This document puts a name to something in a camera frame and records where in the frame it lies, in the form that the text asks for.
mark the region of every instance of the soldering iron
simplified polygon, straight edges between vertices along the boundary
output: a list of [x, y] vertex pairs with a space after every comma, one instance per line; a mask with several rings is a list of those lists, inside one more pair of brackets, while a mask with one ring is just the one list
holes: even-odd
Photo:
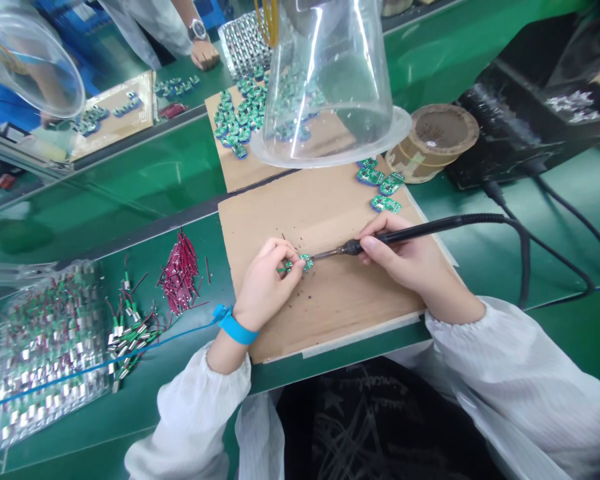
[[[529, 279], [531, 278], [529, 232], [527, 232], [526, 228], [524, 228], [522, 224], [516, 220], [512, 220], [504, 215], [499, 215], [496, 213], [470, 213], [467, 215], [454, 215], [453, 217], [430, 221], [423, 223], [422, 225], [406, 228], [404, 230], [382, 233], [380, 235], [376, 235], [376, 238], [381, 242], [390, 245], [392, 243], [403, 242], [412, 240], [414, 238], [423, 237], [425, 235], [431, 235], [432, 233], [456, 229], [458, 227], [462, 227], [463, 225], [471, 225], [473, 223], [506, 223], [515, 228], [516, 232], [518, 232], [518, 235], [520, 236], [522, 257], [522, 282], [518, 306], [520, 308], [524, 308], [527, 302], [527, 296], [529, 294]], [[360, 245], [360, 240], [351, 239], [338, 248], [312, 256], [312, 259], [320, 260], [332, 255], [358, 255], [362, 251], [363, 248]]]

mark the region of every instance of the black machine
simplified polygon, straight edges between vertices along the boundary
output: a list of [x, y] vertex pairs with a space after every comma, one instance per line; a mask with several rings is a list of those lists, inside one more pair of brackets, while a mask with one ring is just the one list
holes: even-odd
[[458, 189], [550, 169], [600, 142], [600, 8], [531, 23], [455, 102], [480, 124], [476, 144], [445, 170]]

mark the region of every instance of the blue cord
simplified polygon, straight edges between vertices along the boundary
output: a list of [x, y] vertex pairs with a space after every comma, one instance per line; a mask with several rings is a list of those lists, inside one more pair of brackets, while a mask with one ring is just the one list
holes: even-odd
[[150, 346], [144, 347], [142, 349], [134, 350], [132, 353], [129, 353], [129, 354], [124, 355], [122, 357], [118, 357], [115, 360], [106, 361], [104, 363], [101, 363], [100, 365], [96, 365], [95, 367], [90, 367], [90, 368], [88, 368], [86, 370], [80, 370], [78, 372], [72, 373], [71, 375], [67, 375], [66, 377], [58, 378], [58, 379], [56, 379], [54, 381], [50, 381], [50, 382], [44, 383], [42, 385], [39, 385], [38, 387], [32, 388], [32, 389], [24, 391], [22, 393], [18, 393], [17, 395], [12, 395], [12, 396], [10, 396], [8, 398], [0, 400], [0, 405], [4, 405], [7, 402], [10, 402], [12, 400], [16, 400], [16, 399], [21, 398], [21, 397], [25, 397], [26, 395], [30, 395], [30, 394], [32, 394], [34, 392], [37, 392], [37, 391], [42, 390], [42, 389], [45, 389], [45, 388], [50, 387], [52, 385], [56, 385], [57, 383], [62, 383], [64, 381], [66, 381], [66, 380], [70, 380], [72, 378], [79, 377], [80, 375], [84, 375], [85, 373], [88, 373], [90, 371], [94, 371], [94, 370], [98, 370], [98, 369], [104, 368], [104, 367], [106, 367], [107, 365], [109, 365], [111, 363], [118, 363], [118, 362], [120, 362], [120, 360], [124, 360], [126, 358], [135, 357], [139, 353], [145, 352], [147, 350], [151, 350], [151, 349], [154, 349], [154, 348], [161, 347], [162, 345], [164, 345], [166, 343], [169, 343], [171, 340], [176, 340], [176, 338], [182, 337], [183, 335], [186, 335], [188, 333], [192, 333], [192, 332], [195, 332], [195, 331], [202, 330], [204, 328], [210, 327], [210, 326], [218, 323], [218, 321], [220, 321], [220, 320], [221, 319], [218, 319], [218, 320], [214, 319], [211, 323], [203, 325], [202, 327], [197, 327], [197, 328], [194, 328], [194, 329], [191, 329], [191, 330], [184, 331], [182, 333], [178, 333], [178, 335], [174, 335], [173, 337], [171, 337], [169, 339], [166, 339], [166, 340], [164, 340], [164, 341], [162, 341], [160, 343], [156, 343], [155, 345], [150, 345]]

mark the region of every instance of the cardboard sheet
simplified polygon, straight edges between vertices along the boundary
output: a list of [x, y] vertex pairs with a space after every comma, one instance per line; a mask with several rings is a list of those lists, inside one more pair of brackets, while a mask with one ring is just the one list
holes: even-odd
[[[242, 103], [244, 98], [238, 91], [238, 87], [235, 85], [229, 88], [233, 105], [237, 107]], [[218, 104], [220, 103], [220, 93], [209, 97], [205, 100], [207, 106], [207, 113], [209, 114], [209, 122], [211, 122], [211, 128], [215, 130], [215, 122], [213, 116], [218, 111]], [[225, 178], [225, 185], [227, 186], [227, 192], [234, 192], [236, 190], [243, 189], [260, 180], [268, 179], [278, 173], [282, 173], [287, 169], [281, 169], [278, 167], [272, 167], [266, 163], [262, 163], [258, 158], [251, 154], [249, 144], [245, 145], [248, 155], [244, 160], [239, 160], [233, 154], [230, 148], [222, 146], [220, 140], [215, 140], [215, 146], [218, 149], [218, 156], [220, 157], [220, 166], [222, 167], [222, 174]]]
[[[388, 174], [378, 159], [378, 169]], [[314, 255], [349, 240], [376, 216], [369, 202], [377, 189], [359, 183], [357, 170], [355, 164], [302, 170], [219, 204], [236, 293], [267, 238], [284, 234], [299, 253]], [[406, 192], [400, 189], [392, 198], [403, 206], [400, 216], [422, 222]], [[436, 244], [432, 237], [427, 241]], [[346, 255], [318, 260], [249, 352], [254, 363], [272, 361], [364, 331], [386, 330], [388, 323], [423, 308], [418, 295], [376, 265], [365, 267]]]
[[[128, 102], [127, 92], [131, 90], [138, 94], [138, 97], [142, 100], [142, 105], [120, 118], [114, 117], [113, 110]], [[149, 70], [141, 73], [135, 78], [90, 98], [85, 104], [85, 110], [94, 105], [107, 108], [111, 113], [108, 118], [102, 120], [100, 130], [96, 133], [88, 137], [83, 137], [79, 133], [75, 134], [73, 151], [69, 161], [78, 160], [96, 150], [153, 126], [153, 72]]]

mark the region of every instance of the clear plastic dome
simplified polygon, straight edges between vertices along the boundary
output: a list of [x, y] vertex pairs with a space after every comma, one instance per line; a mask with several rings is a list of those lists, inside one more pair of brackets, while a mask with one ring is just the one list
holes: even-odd
[[0, 16], [0, 83], [58, 118], [80, 114], [85, 88], [73, 61], [36, 22]]
[[394, 107], [377, 0], [282, 0], [263, 127], [270, 165], [326, 167], [395, 146], [411, 118]]

